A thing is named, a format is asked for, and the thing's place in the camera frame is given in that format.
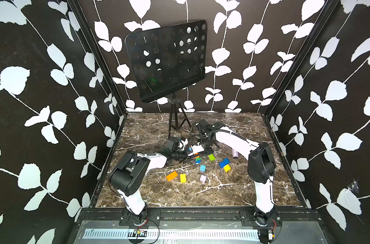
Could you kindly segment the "lime green long lego brick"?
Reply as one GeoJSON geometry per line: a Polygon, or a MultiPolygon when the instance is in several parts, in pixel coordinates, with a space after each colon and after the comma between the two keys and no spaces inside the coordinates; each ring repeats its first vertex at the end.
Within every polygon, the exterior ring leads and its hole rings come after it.
{"type": "Polygon", "coordinates": [[[215,160],[216,160],[216,158],[215,158],[215,156],[214,156],[213,154],[208,155],[208,158],[209,158],[209,160],[210,160],[211,162],[213,162],[213,161],[215,161],[215,160]]]}

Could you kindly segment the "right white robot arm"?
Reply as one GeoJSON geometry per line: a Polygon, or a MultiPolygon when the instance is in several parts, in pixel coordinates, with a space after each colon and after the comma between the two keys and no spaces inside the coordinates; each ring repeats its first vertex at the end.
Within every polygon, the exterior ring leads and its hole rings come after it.
{"type": "Polygon", "coordinates": [[[255,217],[271,218],[275,210],[273,200],[273,178],[276,161],[268,143],[258,143],[237,134],[221,122],[209,124],[206,120],[193,123],[190,129],[192,146],[186,151],[210,155],[212,146],[222,143],[247,159],[247,173],[255,183],[255,217]]]}

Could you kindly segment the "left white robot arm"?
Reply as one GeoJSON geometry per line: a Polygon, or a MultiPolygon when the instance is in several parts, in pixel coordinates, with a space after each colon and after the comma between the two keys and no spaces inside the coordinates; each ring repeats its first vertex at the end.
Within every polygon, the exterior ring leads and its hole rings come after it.
{"type": "Polygon", "coordinates": [[[169,137],[158,152],[144,154],[129,150],[123,155],[112,169],[108,183],[121,195],[130,213],[143,217],[146,203],[139,188],[144,177],[152,169],[164,168],[173,160],[186,160],[188,155],[185,148],[188,143],[185,138],[169,137]]]}

